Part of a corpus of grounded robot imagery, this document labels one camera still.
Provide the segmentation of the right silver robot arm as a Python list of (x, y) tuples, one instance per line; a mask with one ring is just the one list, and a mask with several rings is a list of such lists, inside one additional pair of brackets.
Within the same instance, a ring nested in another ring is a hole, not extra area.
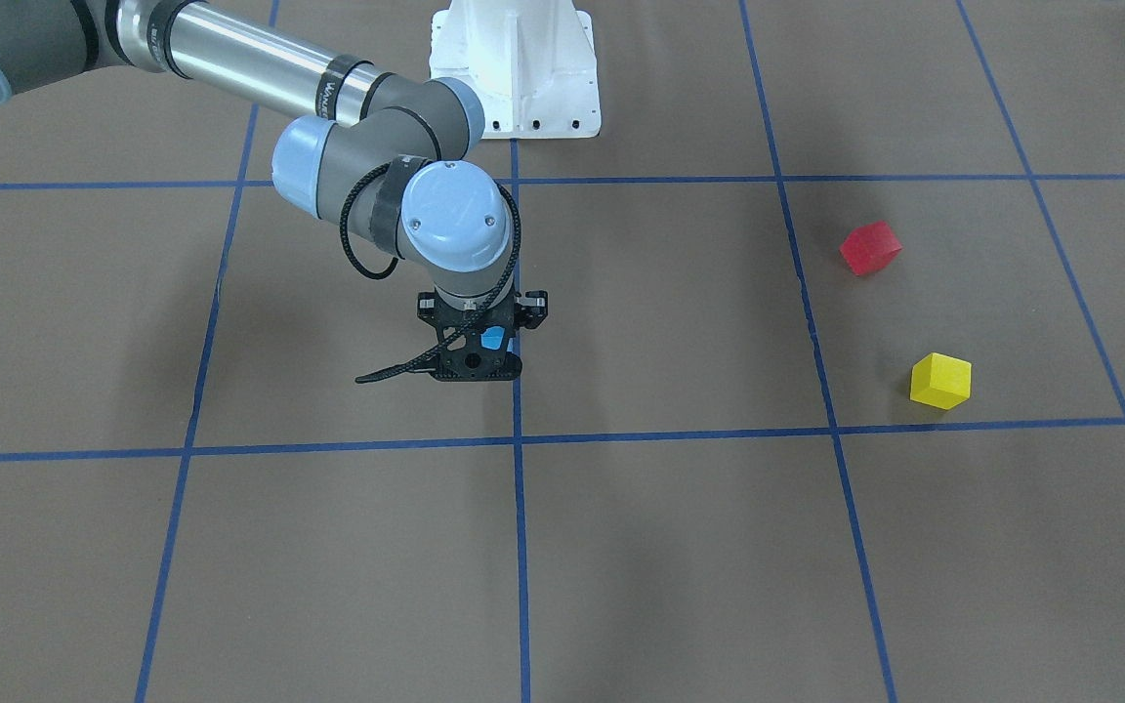
[(548, 316), (514, 283), (521, 224), (469, 152), (485, 110), (454, 76), (414, 81), (210, 1), (0, 1), (0, 103), (100, 67), (136, 67), (289, 117), (272, 156), (278, 193), (432, 277), (420, 319), (450, 344), (513, 337)]

